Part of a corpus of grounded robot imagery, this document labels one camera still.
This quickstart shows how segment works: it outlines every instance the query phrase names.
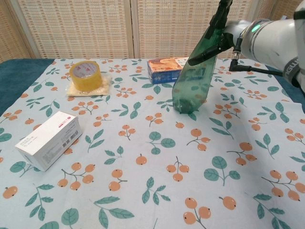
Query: tablecloth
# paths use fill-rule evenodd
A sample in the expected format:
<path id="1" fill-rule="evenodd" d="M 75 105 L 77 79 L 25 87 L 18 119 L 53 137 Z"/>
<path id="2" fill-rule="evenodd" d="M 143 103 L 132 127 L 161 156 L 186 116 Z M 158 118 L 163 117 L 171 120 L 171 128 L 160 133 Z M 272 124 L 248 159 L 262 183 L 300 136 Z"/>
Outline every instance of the tablecloth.
<path id="1" fill-rule="evenodd" d="M 179 114 L 144 59 L 92 59 L 110 95 L 66 97 L 82 60 L 56 59 L 0 119 L 0 228 L 304 228 L 305 115 L 273 76 L 218 60 Z M 57 111 L 83 133 L 42 172 L 14 145 Z"/>

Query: green plastic bottle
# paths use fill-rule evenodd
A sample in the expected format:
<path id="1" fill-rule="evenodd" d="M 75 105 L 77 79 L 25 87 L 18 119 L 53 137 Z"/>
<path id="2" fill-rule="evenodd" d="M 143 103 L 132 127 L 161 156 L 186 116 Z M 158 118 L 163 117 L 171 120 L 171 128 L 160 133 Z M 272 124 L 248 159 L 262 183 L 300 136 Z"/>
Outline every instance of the green plastic bottle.
<path id="1" fill-rule="evenodd" d="M 206 49 L 216 45 L 222 35 L 222 29 L 215 29 L 210 39 L 205 38 L 205 33 L 193 50 L 193 58 Z M 183 67 L 172 90 L 173 106 L 183 114 L 191 114 L 205 102 L 216 63 L 216 56 L 195 66 L 187 62 Z"/>

